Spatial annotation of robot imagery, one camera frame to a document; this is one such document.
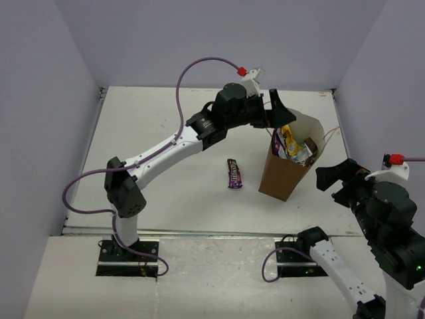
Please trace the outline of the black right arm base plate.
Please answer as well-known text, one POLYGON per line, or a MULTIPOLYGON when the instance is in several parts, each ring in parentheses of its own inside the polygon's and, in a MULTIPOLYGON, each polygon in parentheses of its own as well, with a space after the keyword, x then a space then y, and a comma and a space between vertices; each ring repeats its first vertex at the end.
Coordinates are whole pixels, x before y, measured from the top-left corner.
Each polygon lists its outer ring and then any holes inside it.
POLYGON ((282 247, 301 250, 298 238, 293 235, 286 235, 275 242, 275 247, 280 248, 276 252, 277 270, 281 278, 301 278, 301 277, 326 277, 327 273, 316 263, 309 259, 288 250, 281 250, 282 247))

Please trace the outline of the brown kettle chips bag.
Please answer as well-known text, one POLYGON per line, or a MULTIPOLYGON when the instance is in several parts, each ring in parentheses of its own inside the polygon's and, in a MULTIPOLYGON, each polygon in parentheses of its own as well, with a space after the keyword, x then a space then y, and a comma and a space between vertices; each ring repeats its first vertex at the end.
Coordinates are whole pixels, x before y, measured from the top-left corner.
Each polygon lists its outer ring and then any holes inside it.
POLYGON ((295 150, 289 154, 290 160, 303 167, 311 167, 317 157, 318 147, 312 138, 305 139, 297 144, 295 150))

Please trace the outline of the purple Fox's berries bag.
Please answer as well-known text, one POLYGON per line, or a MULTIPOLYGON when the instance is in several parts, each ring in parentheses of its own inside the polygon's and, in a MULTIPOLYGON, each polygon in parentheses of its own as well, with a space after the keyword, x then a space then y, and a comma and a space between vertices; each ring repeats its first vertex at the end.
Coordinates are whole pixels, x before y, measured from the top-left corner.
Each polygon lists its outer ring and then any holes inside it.
POLYGON ((286 154, 286 145, 282 141, 277 130, 273 131, 272 134, 272 154, 281 159, 286 160, 288 158, 286 154))

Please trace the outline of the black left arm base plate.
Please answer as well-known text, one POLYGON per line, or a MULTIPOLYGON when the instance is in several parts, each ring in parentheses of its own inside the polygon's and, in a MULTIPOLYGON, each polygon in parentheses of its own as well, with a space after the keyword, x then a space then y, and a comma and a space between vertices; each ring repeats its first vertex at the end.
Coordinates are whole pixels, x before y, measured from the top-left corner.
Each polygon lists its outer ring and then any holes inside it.
POLYGON ((157 259, 135 255, 121 248, 115 239, 102 239, 98 246, 96 276, 157 278, 157 259))

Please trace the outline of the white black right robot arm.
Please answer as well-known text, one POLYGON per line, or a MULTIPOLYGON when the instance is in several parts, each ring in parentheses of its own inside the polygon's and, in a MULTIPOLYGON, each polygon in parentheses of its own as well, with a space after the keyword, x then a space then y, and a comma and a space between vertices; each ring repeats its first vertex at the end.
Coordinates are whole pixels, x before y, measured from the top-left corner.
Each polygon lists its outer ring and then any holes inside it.
POLYGON ((354 318, 424 317, 424 236, 412 227, 417 205, 402 186, 410 169, 402 155, 385 155, 371 172, 353 159, 316 169, 316 187, 341 182, 334 202, 348 208, 364 236, 359 248, 336 247, 320 227, 299 233, 297 256, 321 267, 354 318))

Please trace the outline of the yellow snack bar wrapper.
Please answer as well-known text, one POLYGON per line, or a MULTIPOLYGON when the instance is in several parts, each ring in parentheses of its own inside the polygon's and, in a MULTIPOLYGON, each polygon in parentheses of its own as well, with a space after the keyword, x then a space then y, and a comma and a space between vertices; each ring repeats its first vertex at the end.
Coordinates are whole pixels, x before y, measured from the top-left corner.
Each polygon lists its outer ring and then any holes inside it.
POLYGON ((295 156, 299 152, 300 146, 295 141, 291 128, 288 125, 283 126, 281 128, 281 135, 284 140, 284 145, 286 147, 288 155, 291 157, 295 156))

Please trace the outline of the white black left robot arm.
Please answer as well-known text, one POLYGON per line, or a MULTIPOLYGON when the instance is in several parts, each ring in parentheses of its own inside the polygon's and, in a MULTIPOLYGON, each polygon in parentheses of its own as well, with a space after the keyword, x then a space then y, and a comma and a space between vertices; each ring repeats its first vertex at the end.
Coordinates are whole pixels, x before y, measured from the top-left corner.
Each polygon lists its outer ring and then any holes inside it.
POLYGON ((191 116, 169 139, 143 154, 107 163, 104 188, 113 209, 114 252, 130 261, 138 252, 137 216, 147 201, 142 190, 170 167, 185 158, 205 151, 225 139, 230 129, 251 125, 254 128, 280 128, 296 120, 271 89, 270 109, 265 109, 261 93, 249 96, 241 84, 229 83, 213 101, 191 116))

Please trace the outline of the brown paper bag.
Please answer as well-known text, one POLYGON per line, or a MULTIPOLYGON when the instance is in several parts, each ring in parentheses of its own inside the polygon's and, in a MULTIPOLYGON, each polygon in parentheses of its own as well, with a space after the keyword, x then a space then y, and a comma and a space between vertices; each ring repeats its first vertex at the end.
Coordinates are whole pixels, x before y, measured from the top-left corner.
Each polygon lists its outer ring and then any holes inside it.
MULTIPOLYGON (((312 138, 317 144, 318 153, 314 162, 314 164, 316 164, 322 156, 327 143, 331 139, 332 135, 337 131, 338 127, 325 132, 321 122, 317 118, 305 115, 297 110, 290 110, 290 112, 296 116, 296 121, 288 124, 291 128, 295 141, 300 144, 305 139, 312 138)), ((290 160, 287 152, 287 159, 281 159, 272 154, 273 131, 277 130, 282 141, 284 141, 281 135, 281 128, 275 128, 272 130, 271 140, 268 146, 268 153, 258 191, 281 201, 287 201, 294 192, 294 189, 311 170, 314 164, 311 167, 303 167, 290 160)))

